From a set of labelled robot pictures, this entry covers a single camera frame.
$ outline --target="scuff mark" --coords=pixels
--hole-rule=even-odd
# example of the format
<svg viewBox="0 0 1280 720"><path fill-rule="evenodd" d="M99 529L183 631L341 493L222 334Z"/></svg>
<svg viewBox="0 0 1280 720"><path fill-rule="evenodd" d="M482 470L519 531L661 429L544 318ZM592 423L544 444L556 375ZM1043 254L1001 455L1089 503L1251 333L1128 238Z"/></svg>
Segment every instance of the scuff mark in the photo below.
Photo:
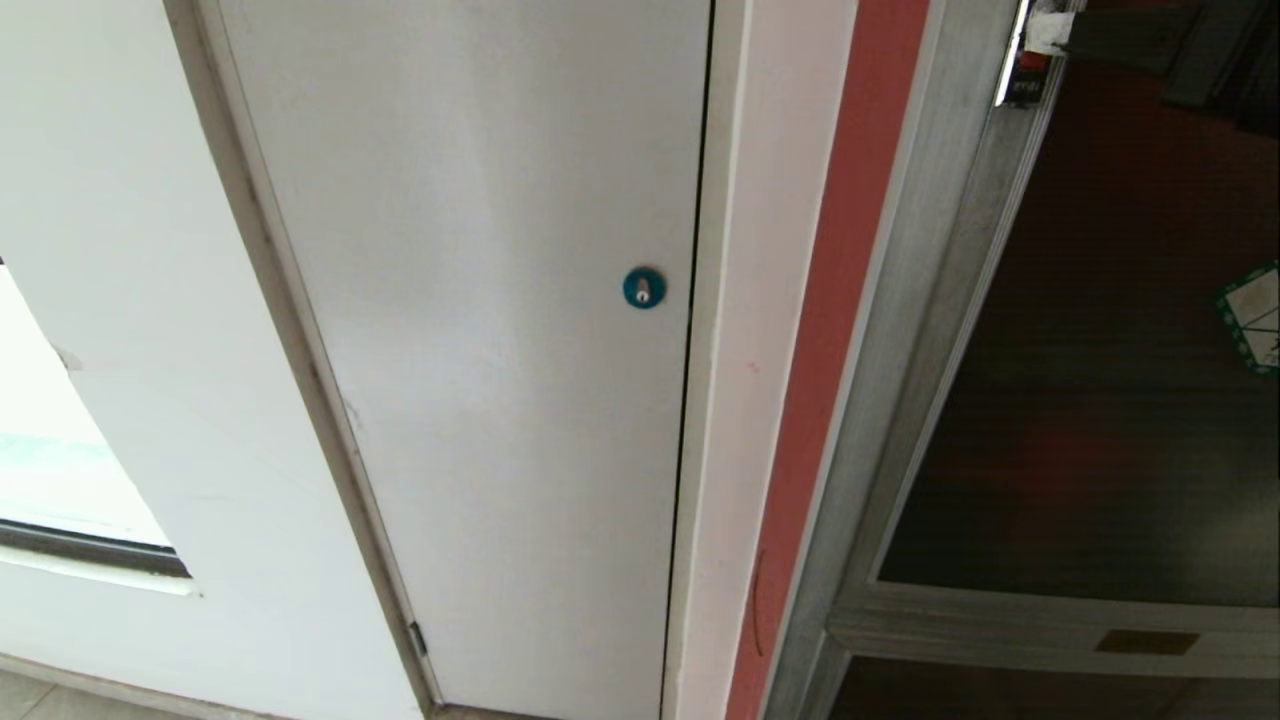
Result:
<svg viewBox="0 0 1280 720"><path fill-rule="evenodd" d="M764 551L755 557L755 577L751 578L751 639L755 641L756 657L764 657L764 646L760 644L760 570L764 566Z"/></svg>
<svg viewBox="0 0 1280 720"><path fill-rule="evenodd" d="M365 423L361 421L360 413L356 411L356 406L348 402L346 397L342 398L342 406L347 409L347 416L351 418L352 429L364 434Z"/></svg>
<svg viewBox="0 0 1280 720"><path fill-rule="evenodd" d="M58 359L63 361L63 368L65 368L68 373L76 373L84 369L84 363L81 363L81 359L69 350L63 350L56 345L50 345L50 347L52 347L54 352L58 354Z"/></svg>
<svg viewBox="0 0 1280 720"><path fill-rule="evenodd" d="M197 502L236 502L234 497L225 495L192 495L189 497Z"/></svg>

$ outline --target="metal door frame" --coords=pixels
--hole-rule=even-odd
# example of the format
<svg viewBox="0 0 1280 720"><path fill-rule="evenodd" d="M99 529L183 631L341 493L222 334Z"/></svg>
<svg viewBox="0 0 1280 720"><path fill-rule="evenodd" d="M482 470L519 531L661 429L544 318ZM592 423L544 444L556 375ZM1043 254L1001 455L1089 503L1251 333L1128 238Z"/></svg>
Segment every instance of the metal door frame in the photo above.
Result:
<svg viewBox="0 0 1280 720"><path fill-rule="evenodd" d="M992 108L1019 0L934 0L904 123L883 254L835 456L764 717L824 720L856 655L1025 670L1280 676L1274 609L1075 600L877 579L942 413L1062 74L1034 109ZM1083 3L1076 1L1076 8ZM1111 629L1194 632L1183 656L1094 651Z"/></svg>

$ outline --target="doorway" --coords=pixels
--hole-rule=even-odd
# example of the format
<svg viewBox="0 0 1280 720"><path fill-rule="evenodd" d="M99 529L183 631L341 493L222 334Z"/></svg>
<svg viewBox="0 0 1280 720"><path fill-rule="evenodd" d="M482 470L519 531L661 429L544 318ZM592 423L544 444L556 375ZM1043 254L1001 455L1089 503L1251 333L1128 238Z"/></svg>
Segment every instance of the doorway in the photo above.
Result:
<svg viewBox="0 0 1280 720"><path fill-rule="evenodd" d="M1078 61L974 108L1020 12L978 5L931 8L910 213L767 717L826 719L869 657L1280 676L1280 409L1224 311L1274 273L1276 141Z"/></svg>

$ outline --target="green sign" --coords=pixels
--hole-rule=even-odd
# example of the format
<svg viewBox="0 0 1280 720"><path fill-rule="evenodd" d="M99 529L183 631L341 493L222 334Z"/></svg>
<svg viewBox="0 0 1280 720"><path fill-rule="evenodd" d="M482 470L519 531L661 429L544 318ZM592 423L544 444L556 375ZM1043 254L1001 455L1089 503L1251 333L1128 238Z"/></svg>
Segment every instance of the green sign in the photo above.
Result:
<svg viewBox="0 0 1280 720"><path fill-rule="evenodd" d="M1280 273L1272 260L1222 288L1217 309L1231 328L1235 348L1260 375L1280 372Z"/></svg>

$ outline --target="window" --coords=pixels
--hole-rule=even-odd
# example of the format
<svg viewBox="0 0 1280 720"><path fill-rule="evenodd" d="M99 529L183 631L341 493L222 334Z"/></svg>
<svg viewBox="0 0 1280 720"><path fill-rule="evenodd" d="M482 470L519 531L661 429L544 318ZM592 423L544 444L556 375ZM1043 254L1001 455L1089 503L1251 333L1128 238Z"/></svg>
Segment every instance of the window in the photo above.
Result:
<svg viewBox="0 0 1280 720"><path fill-rule="evenodd" d="M187 575L3 261L0 543Z"/></svg>

